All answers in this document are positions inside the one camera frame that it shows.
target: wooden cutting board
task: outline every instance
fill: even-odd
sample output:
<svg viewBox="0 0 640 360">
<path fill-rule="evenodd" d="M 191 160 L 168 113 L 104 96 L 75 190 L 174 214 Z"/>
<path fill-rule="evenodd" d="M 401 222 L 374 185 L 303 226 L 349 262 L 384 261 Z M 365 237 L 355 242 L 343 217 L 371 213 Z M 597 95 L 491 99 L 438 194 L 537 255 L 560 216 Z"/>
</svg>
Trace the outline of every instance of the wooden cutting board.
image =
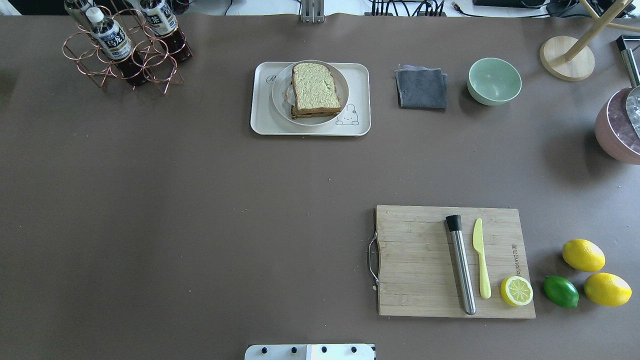
<svg viewBox="0 0 640 360">
<path fill-rule="evenodd" d="M 444 219 L 460 214 L 477 311 L 467 315 L 452 266 Z M 492 295 L 480 296 L 478 255 L 472 244 L 477 218 L 483 220 L 484 251 Z M 517 209 L 388 206 L 376 208 L 380 265 L 378 313 L 449 318 L 535 318 L 533 301 L 510 306 L 500 297 L 506 277 L 531 281 Z M 534 288 L 534 299 L 539 296 Z"/>
</svg>

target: lemon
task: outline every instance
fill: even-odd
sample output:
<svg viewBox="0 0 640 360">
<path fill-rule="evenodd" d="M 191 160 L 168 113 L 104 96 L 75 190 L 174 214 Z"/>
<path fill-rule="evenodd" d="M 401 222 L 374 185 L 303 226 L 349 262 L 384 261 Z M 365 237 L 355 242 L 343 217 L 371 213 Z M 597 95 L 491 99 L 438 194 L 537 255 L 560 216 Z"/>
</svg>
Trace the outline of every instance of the lemon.
<svg viewBox="0 0 640 360">
<path fill-rule="evenodd" d="M 631 287 L 620 276 L 600 272 L 586 279 L 584 293 L 596 304 L 620 306 L 629 301 Z"/>
<path fill-rule="evenodd" d="M 533 299 L 533 289 L 527 279 L 520 276 L 509 276 L 500 285 L 500 295 L 511 306 L 524 306 Z"/>
<path fill-rule="evenodd" d="M 562 257 L 572 268 L 584 272 L 600 271 L 604 266 L 602 250 L 585 239 L 573 239 L 564 243 Z"/>
<path fill-rule="evenodd" d="M 547 276 L 543 285 L 545 294 L 555 305 L 577 307 L 580 295 L 571 281 L 561 276 Z"/>
</svg>

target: yellow lemon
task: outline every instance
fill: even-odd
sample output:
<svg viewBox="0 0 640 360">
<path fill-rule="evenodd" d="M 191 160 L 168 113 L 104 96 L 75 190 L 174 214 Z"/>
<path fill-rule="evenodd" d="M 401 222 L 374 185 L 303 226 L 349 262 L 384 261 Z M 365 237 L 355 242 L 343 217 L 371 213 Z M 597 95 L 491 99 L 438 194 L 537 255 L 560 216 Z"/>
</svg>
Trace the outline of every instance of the yellow lemon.
<svg viewBox="0 0 640 360">
<path fill-rule="evenodd" d="M 527 279 L 509 276 L 500 285 L 500 295 L 511 306 L 524 306 L 533 299 L 533 289 Z"/>
<path fill-rule="evenodd" d="M 604 253 L 598 245 L 585 239 L 573 239 L 562 248 L 562 257 L 572 268 L 596 272 L 604 266 Z"/>
<path fill-rule="evenodd" d="M 584 293 L 596 304 L 620 306 L 629 301 L 631 287 L 620 276 L 600 272 L 587 278 Z"/>
</svg>

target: gray cloth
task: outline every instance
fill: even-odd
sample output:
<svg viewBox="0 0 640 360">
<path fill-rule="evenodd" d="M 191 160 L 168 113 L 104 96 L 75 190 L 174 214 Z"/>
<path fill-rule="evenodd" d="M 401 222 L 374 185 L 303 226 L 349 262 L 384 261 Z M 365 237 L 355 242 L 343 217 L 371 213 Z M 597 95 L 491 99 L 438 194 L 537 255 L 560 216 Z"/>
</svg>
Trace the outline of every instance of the gray cloth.
<svg viewBox="0 0 640 360">
<path fill-rule="evenodd" d="M 401 108 L 447 108 L 447 74 L 442 69 L 404 65 L 396 70 L 396 85 Z"/>
</svg>

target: wooden lamp stand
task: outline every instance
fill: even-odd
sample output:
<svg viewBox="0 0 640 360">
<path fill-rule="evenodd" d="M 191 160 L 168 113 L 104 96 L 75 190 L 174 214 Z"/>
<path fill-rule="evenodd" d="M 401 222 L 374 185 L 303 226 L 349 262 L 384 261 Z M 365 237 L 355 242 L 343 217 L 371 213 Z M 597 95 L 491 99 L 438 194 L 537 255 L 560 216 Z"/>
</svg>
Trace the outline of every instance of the wooden lamp stand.
<svg viewBox="0 0 640 360">
<path fill-rule="evenodd" d="M 553 76 L 565 81 L 580 81 L 591 75 L 595 68 L 595 58 L 587 45 L 606 26 L 622 28 L 640 32 L 640 28 L 611 24 L 611 21 L 620 14 L 632 0 L 616 0 L 607 11 L 599 17 L 587 4 L 586 0 L 580 0 L 582 5 L 595 19 L 595 24 L 580 38 L 566 36 L 553 37 L 540 47 L 540 61 L 545 69 Z"/>
</svg>

